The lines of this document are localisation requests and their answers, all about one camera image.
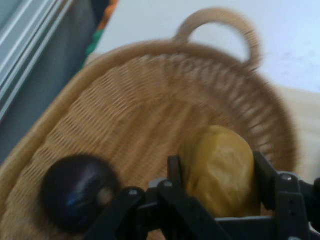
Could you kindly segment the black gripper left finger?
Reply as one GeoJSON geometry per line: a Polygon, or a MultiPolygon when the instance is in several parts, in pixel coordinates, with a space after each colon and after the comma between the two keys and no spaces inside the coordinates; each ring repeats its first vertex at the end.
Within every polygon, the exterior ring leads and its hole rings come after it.
{"type": "Polygon", "coordinates": [[[90,227],[86,240],[146,240],[161,230],[167,240],[229,240],[230,235],[183,189],[178,156],[167,160],[167,178],[144,191],[124,188],[90,227]]]}

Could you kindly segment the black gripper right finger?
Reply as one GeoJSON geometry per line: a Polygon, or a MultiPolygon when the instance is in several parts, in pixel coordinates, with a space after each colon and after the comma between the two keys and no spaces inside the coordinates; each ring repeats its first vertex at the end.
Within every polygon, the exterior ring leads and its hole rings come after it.
{"type": "Polygon", "coordinates": [[[296,174],[277,171],[261,152],[253,153],[261,202],[274,211],[278,240],[320,238],[320,194],[296,174]]]}

